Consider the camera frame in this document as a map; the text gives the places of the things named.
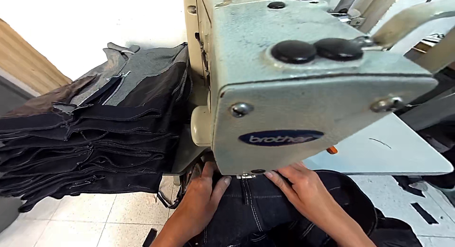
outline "stack of denim pieces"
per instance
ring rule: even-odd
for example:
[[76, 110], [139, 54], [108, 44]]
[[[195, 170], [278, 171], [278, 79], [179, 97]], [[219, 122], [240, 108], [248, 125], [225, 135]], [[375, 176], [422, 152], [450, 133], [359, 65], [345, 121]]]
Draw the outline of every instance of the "stack of denim pieces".
[[186, 43], [113, 43], [108, 61], [0, 116], [0, 196], [20, 212], [45, 197], [158, 192], [172, 169], [192, 92]]

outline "wrist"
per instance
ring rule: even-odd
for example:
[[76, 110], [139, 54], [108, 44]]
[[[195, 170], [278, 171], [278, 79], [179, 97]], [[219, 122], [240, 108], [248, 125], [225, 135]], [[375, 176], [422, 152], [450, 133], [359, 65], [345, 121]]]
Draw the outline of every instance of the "wrist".
[[351, 218], [343, 209], [331, 214], [331, 218], [315, 223], [319, 228], [334, 239], [339, 246], [343, 247], [367, 247], [374, 246], [361, 226]]
[[181, 233], [179, 229], [164, 225], [161, 232], [156, 236], [151, 247], [182, 247], [189, 237]]

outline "fingernail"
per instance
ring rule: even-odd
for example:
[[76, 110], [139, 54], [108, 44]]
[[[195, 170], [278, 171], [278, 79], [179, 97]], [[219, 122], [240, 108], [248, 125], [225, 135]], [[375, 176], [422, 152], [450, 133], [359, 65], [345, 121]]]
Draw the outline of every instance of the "fingernail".
[[226, 183], [226, 185], [229, 185], [231, 183], [231, 176], [224, 177], [224, 182]]

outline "industrial sewing machine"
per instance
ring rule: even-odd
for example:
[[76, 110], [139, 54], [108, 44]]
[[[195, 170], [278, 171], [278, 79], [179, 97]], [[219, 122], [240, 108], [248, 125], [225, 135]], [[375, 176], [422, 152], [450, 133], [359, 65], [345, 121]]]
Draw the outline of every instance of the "industrial sewing machine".
[[211, 149], [222, 174], [243, 176], [311, 157], [433, 89], [435, 69], [387, 49], [455, 16], [453, 1], [418, 5], [369, 37], [322, 0], [184, 3], [194, 110], [173, 171]]

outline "orange lever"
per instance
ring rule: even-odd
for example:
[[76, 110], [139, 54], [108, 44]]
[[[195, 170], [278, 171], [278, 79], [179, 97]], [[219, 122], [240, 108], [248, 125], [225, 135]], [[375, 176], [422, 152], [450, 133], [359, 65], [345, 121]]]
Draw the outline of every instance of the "orange lever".
[[338, 153], [338, 150], [334, 146], [331, 146], [331, 147], [327, 148], [326, 150], [331, 155], [335, 155], [336, 153]]

